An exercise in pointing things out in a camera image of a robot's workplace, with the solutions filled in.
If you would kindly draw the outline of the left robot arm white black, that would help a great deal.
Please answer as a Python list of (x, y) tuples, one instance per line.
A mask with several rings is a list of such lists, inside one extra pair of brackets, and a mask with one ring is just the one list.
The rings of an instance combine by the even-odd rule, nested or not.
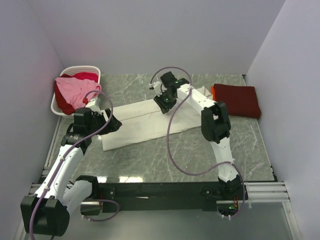
[(95, 176), (80, 176), (70, 188), (68, 184), (92, 143), (92, 137), (116, 132), (121, 126), (112, 108), (94, 111), (82, 107), (75, 111), (47, 177), (32, 196), (25, 196), (21, 201), (24, 229), (30, 236), (63, 236), (71, 214), (81, 202), (99, 197), (100, 188)]

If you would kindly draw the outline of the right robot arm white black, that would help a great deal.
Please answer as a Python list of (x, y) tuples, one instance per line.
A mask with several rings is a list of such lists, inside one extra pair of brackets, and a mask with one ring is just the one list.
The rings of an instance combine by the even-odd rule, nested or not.
[(170, 71), (159, 81), (151, 80), (149, 89), (155, 92), (153, 100), (163, 114), (172, 110), (174, 116), (183, 104), (188, 104), (200, 115), (201, 133), (210, 143), (216, 159), (210, 169), (218, 169), (218, 196), (226, 200), (235, 198), (239, 190), (244, 189), (244, 184), (230, 147), (231, 123), (226, 104), (196, 90), (191, 77), (177, 79)]

